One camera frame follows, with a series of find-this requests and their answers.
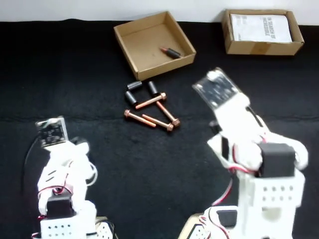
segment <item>paper sheet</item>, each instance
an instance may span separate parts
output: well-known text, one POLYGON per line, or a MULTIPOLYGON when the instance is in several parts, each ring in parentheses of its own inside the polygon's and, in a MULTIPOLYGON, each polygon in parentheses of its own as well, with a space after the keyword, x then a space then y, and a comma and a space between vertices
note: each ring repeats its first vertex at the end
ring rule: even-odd
POLYGON ((284 15, 231 14, 235 41, 292 42, 284 15))

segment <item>copper screw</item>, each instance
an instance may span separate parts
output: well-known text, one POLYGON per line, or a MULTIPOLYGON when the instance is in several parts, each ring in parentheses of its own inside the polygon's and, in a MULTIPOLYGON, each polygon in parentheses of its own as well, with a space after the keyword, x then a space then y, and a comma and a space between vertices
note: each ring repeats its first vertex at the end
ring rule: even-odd
POLYGON ((159 96, 156 96, 148 101, 145 101, 143 103, 140 103, 139 105, 135 106, 135 109, 140 109, 142 107, 145 107, 145 106, 148 106, 156 101, 159 101, 159 100, 166 100, 167 96, 165 93, 161 93, 159 96))
POLYGON ((137 120, 137 121, 139 121, 139 122, 142 122, 142 123, 147 124, 148 126, 156 127, 156 124, 155 124, 155 123, 150 122, 150 121, 148 121, 148 120, 146 120, 146 119, 144 119, 144 118, 142 118, 142 117, 139 117, 139 116, 137 116, 137 115, 135 115, 135 114, 132 114, 132 113, 130 112, 130 110, 125 110, 125 111, 124 111, 124 115, 125 115, 126 118, 127 118, 127 117, 131 117, 131 118, 133 118, 133 119, 135 119, 135 120, 137 120))
POLYGON ((147 116, 147 115, 142 115, 142 117, 153 122, 153 123, 158 124, 159 126, 166 128, 168 131, 172 131, 174 128, 174 125, 171 123, 164 123, 162 121, 159 121, 158 119, 152 118, 152 117, 147 116))
POLYGON ((164 114, 170 119, 171 123, 175 127, 178 127, 180 125, 179 119, 172 116, 172 114, 160 102, 157 101, 156 104, 164 112, 164 114))

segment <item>brown cardboard box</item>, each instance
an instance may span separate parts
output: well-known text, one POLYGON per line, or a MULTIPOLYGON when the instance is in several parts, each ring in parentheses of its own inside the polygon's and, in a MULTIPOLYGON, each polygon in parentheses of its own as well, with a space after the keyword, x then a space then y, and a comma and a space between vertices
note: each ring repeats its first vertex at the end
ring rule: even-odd
POLYGON ((114 30, 138 80, 145 80, 194 61, 195 49, 168 11, 118 25, 114 30), (183 57, 172 60, 160 51, 160 47, 171 48, 183 57))
POLYGON ((241 55, 295 55, 304 45, 304 39, 299 30, 297 21, 292 11, 286 10, 236 10, 227 9, 225 11, 222 27, 224 31, 225 47, 227 54, 241 55), (292 43, 273 43, 255 41, 235 41, 231 25, 230 14, 246 15, 285 15, 288 20, 292 43))

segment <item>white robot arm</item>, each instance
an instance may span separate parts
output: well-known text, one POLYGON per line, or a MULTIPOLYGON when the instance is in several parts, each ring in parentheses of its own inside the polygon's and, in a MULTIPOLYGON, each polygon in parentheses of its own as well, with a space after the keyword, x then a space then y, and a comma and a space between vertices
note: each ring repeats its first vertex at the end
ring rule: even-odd
POLYGON ((50 159, 37 184, 41 233, 32 238, 113 239, 114 226, 107 220, 97 224, 95 205, 85 200, 88 186, 98 176, 87 156, 88 142, 69 141, 63 117, 37 122, 36 126, 41 146, 50 152, 50 159))
POLYGON ((211 123, 215 136, 207 143, 238 177, 239 200, 238 206, 218 206, 231 190, 231 179, 225 193, 198 217, 205 233, 197 229, 198 236, 190 233, 188 238, 291 239, 305 183, 300 170, 308 164, 305 146, 270 132, 221 69, 193 87, 216 116, 211 123))

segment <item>black fabric surface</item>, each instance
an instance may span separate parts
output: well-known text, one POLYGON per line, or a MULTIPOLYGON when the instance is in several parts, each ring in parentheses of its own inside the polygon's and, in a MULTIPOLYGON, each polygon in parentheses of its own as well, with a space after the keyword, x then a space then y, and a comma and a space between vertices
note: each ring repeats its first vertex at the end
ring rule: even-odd
MULTIPOLYGON (((0 237, 28 238, 37 216, 36 184, 48 153, 37 145, 26 167, 27 204, 19 194, 23 156, 34 122, 63 115, 70 138, 91 144, 99 178, 88 190, 119 239, 176 239, 188 217, 226 188, 229 175, 206 141, 210 109, 192 89, 221 67, 245 92, 269 128, 304 143, 310 154, 294 236, 319 236, 319 27, 302 26, 295 57, 225 54, 220 24, 180 25, 197 50, 192 65, 154 77, 165 105, 181 120, 172 134, 126 122, 124 89, 134 80, 113 26, 120 22, 0 23, 0 237)), ((136 97, 149 97, 147 90, 136 97)), ((165 120, 155 107, 143 112, 165 120)), ((234 189, 225 205, 236 204, 234 189)))

